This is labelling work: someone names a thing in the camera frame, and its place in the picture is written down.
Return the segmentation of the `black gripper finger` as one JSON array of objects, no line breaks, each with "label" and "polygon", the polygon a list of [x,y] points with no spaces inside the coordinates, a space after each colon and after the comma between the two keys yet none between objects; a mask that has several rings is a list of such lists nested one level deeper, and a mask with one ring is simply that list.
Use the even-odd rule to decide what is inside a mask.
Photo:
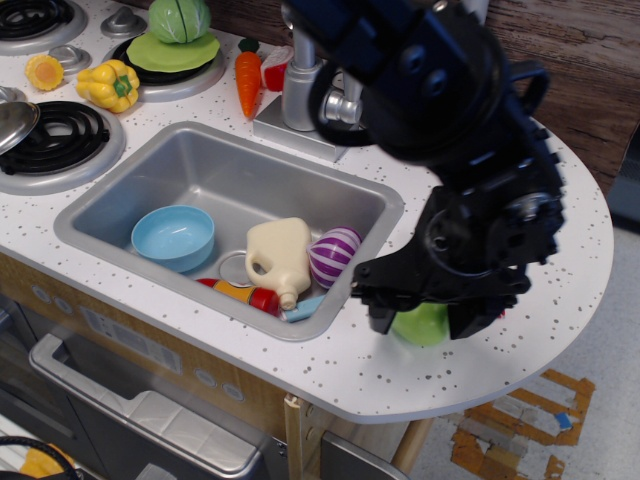
[{"label": "black gripper finger", "polygon": [[395,305],[370,303],[368,305],[369,327],[378,334],[387,335],[397,312],[398,308]]},{"label": "black gripper finger", "polygon": [[450,339],[459,340],[475,335],[516,304],[515,295],[479,297],[448,303]]}]

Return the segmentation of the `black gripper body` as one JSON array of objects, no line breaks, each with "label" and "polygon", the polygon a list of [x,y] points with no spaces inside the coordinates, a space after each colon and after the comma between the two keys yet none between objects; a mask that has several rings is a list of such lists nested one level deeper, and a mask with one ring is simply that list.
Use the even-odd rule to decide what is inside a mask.
[{"label": "black gripper body", "polygon": [[530,287],[526,269],[557,251],[564,223],[555,165],[513,169],[457,192],[433,189],[400,250],[356,266],[352,296],[372,309],[502,299]]}]

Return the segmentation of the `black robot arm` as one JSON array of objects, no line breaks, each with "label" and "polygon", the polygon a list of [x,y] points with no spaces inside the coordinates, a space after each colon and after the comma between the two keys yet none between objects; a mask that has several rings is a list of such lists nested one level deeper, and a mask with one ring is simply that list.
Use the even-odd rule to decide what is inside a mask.
[{"label": "black robot arm", "polygon": [[533,121],[549,85],[535,61],[510,62],[459,3],[291,1],[293,25],[327,56],[308,100],[316,131],[375,144],[439,178],[409,242],[356,266],[352,294],[370,325],[446,307],[467,338],[516,304],[526,269],[557,250],[563,224],[558,157]]}]

